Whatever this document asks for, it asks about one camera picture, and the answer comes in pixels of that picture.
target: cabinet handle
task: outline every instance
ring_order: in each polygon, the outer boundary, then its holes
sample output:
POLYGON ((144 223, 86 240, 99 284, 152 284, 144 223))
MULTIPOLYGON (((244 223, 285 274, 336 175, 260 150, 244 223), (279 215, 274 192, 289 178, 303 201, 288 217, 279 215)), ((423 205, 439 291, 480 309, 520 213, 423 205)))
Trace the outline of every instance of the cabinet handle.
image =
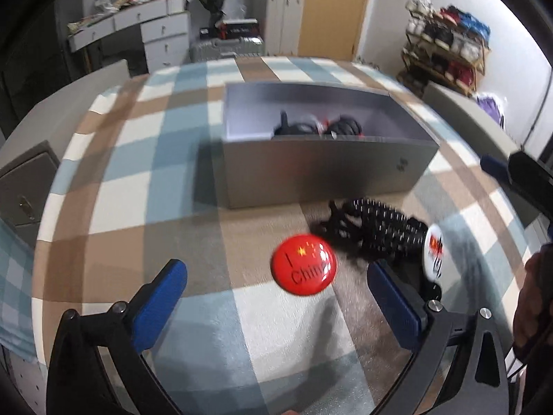
POLYGON ((25 213, 29 221, 35 221, 34 211, 32 206, 23 195, 19 195, 19 208, 25 213))

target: red badge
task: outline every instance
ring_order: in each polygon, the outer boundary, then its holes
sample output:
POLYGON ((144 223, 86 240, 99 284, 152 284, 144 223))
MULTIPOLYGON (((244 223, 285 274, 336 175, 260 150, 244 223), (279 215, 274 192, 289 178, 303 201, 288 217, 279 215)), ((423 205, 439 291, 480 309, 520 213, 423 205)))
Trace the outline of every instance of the red badge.
POLYGON ((314 295, 324 290, 336 274, 336 257, 324 240, 310 234, 286 239, 275 250, 273 277, 295 295, 314 295))

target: desk drawer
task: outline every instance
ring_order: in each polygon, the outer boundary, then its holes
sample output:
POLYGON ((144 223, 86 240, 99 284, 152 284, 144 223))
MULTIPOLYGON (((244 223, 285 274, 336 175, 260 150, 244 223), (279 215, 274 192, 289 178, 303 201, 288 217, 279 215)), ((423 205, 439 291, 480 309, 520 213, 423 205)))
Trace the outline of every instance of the desk drawer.
POLYGON ((149 3, 144 3, 118 12, 113 16, 113 18, 115 20, 115 29, 119 31, 138 23, 157 19, 159 17, 165 17, 166 15, 166 1, 154 0, 149 3))
POLYGON ((113 24, 113 17, 101 20, 94 25, 88 26, 82 31, 69 38, 69 46, 71 51, 77 51, 83 47, 86 47, 93 42, 108 36, 115 31, 113 24))
POLYGON ((169 67, 178 67, 188 62, 188 51, 175 53, 167 56, 154 56, 146 59, 148 64, 148 73, 154 73, 157 70, 169 67))
POLYGON ((190 30, 190 15, 188 12, 180 13, 162 19, 152 20, 140 25, 142 42, 172 37, 178 34, 187 34, 190 30))
POLYGON ((187 52, 189 47, 188 34, 182 34, 144 44, 144 51, 146 52, 146 59, 152 59, 154 57, 181 54, 187 52))

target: plaid tablecloth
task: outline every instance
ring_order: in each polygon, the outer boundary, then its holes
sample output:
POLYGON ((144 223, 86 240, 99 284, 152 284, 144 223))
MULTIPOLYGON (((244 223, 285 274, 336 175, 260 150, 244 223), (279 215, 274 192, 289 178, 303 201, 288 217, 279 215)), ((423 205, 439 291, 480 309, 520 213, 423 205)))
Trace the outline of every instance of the plaid tablecloth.
POLYGON ((0 343, 37 361, 31 323, 32 251, 0 219, 0 343))
POLYGON ((35 252, 40 362, 49 361, 63 311, 128 300, 174 257, 187 264, 189 283, 148 360, 185 413, 366 414, 383 397, 409 355, 367 288, 366 264, 339 255, 333 284, 311 297, 284 292, 270 274, 273 249, 327 217, 327 202, 224 209, 217 141, 225 84, 278 80, 387 91, 442 139, 413 191, 377 197, 441 226, 445 306, 489 307, 507 346, 529 251, 510 203, 465 142, 366 66, 239 58, 136 77, 84 116, 35 252))

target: shoebox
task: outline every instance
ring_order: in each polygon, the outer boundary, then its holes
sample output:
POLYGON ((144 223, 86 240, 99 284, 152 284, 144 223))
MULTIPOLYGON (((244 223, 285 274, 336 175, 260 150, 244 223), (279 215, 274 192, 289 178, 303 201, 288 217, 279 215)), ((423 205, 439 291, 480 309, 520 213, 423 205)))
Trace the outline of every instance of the shoebox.
POLYGON ((222 151, 230 208, 407 192, 438 140, 387 92, 312 83, 226 86, 222 151), (273 137, 289 123, 348 115, 363 135, 273 137))
POLYGON ((222 20, 217 25, 217 35, 222 39, 258 37, 259 23, 257 19, 222 20))

